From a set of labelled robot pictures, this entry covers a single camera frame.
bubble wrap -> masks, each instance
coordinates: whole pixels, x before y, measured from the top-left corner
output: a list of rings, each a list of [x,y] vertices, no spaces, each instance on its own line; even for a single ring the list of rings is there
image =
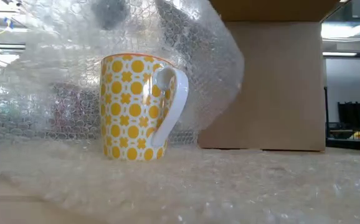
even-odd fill
[[[103,57],[165,58],[189,79],[171,142],[196,141],[234,99],[244,58],[208,0],[27,0],[26,51],[0,76],[0,139],[99,137]]]
[[[0,170],[36,195],[108,223],[360,223],[359,154],[183,146],[159,161],[113,162],[98,147],[7,145]]]

mug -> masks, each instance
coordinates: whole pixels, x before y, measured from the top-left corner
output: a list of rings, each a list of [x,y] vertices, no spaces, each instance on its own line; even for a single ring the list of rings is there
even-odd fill
[[[145,54],[107,56],[101,66],[104,155],[128,161],[163,157],[169,133],[186,104],[186,74]]]

mug handle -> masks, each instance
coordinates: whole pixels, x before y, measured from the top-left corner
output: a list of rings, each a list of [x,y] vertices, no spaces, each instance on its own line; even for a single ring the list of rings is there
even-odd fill
[[[183,71],[170,66],[165,66],[156,74],[156,83],[161,90],[167,90],[172,77],[176,77],[173,102],[161,126],[154,133],[151,142],[154,147],[159,147],[164,144],[186,105],[188,96],[188,78]]]

